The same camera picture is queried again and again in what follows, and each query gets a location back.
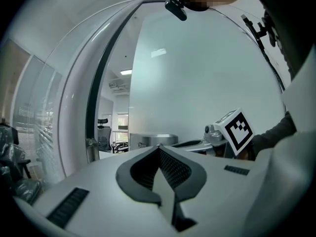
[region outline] ceiling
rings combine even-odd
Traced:
[[[28,0],[15,18],[8,35],[30,54],[46,61],[59,41],[76,25],[101,9],[122,1],[125,0]],[[238,0],[234,6],[259,18],[263,15],[263,7],[258,0]],[[130,81],[120,71],[132,68],[143,18],[153,13],[153,10],[140,7],[125,27],[108,66],[108,71],[113,72],[109,72],[110,79],[121,79],[118,81],[120,84]],[[50,66],[57,70],[59,68],[57,64]]]

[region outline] white wall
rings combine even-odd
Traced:
[[[129,95],[121,95],[115,97],[115,111],[117,113],[128,113]]]
[[[99,116],[98,116],[98,118],[101,119],[102,114],[111,115],[113,113],[113,107],[114,107],[113,101],[101,96],[100,104],[99,104]]]
[[[9,37],[45,61],[76,23],[58,0],[28,0],[12,22]]]
[[[166,54],[152,58],[151,52]],[[203,136],[204,126],[243,108],[255,133],[284,116],[280,90],[261,51],[218,12],[148,16],[138,39],[130,91],[129,132]]]

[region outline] glass panel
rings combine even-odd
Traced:
[[[182,22],[163,4],[151,6],[156,13],[143,14],[134,58],[129,132],[193,140],[203,136],[205,125],[239,107],[256,134],[281,120],[276,78],[241,28],[212,10],[187,11]]]
[[[32,173],[48,189],[64,178],[58,151],[53,150],[53,118],[56,96],[62,79],[67,77],[73,57],[82,49],[95,31],[118,10],[130,2],[100,11],[83,21],[68,33],[46,60],[46,64],[33,57],[17,92],[14,124],[21,138]]]
[[[225,16],[232,19],[237,25],[239,25],[241,28],[243,28],[254,40],[255,37],[252,35],[249,28],[245,25],[243,19],[241,18],[242,15],[245,15],[250,21],[252,21],[254,28],[256,31],[259,31],[258,23],[260,22],[262,25],[263,22],[260,18],[255,17],[252,14],[249,14],[245,12],[244,10],[241,10],[237,7],[225,5],[225,6],[219,6],[216,7],[216,10],[222,12]],[[291,76],[288,72],[288,66],[286,61],[284,60],[284,56],[281,54],[279,48],[274,48],[270,44],[269,35],[266,35],[265,37],[260,38],[262,41],[264,47],[265,47],[265,53],[267,54],[270,62],[278,72],[279,76],[282,78],[283,84],[285,88],[290,85],[291,83]]]
[[[14,110],[13,110],[13,124],[18,131],[19,146],[24,149],[26,158],[32,162],[36,162],[36,148],[34,123],[35,113],[30,108],[30,101],[32,98],[33,87],[36,84],[37,78],[44,63],[38,58],[33,57],[21,78],[21,82],[17,91]]]

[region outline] dark sleeve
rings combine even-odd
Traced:
[[[272,129],[264,134],[256,135],[252,139],[253,151],[257,155],[261,150],[273,148],[280,140],[296,132],[291,115],[287,112],[285,117]]]

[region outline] black mesh vent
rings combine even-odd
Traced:
[[[159,150],[160,169],[168,184],[174,190],[177,186],[186,181],[191,175],[191,169],[186,164]]]
[[[138,184],[152,191],[158,168],[161,169],[172,189],[178,187],[191,175],[190,167],[159,148],[135,163],[130,173]]]
[[[248,175],[249,173],[249,169],[245,169],[245,168],[238,168],[238,167],[234,167],[234,166],[228,166],[226,165],[225,170],[236,173],[236,174],[240,174],[240,175]]]
[[[159,168],[159,155],[153,151],[151,154],[142,158],[135,163],[131,169],[130,174],[133,179],[149,190],[153,190],[154,178]]]
[[[47,217],[47,219],[59,226],[64,228],[71,217],[75,214],[79,206],[82,204],[89,191],[84,189],[75,188],[58,206],[53,212]]]

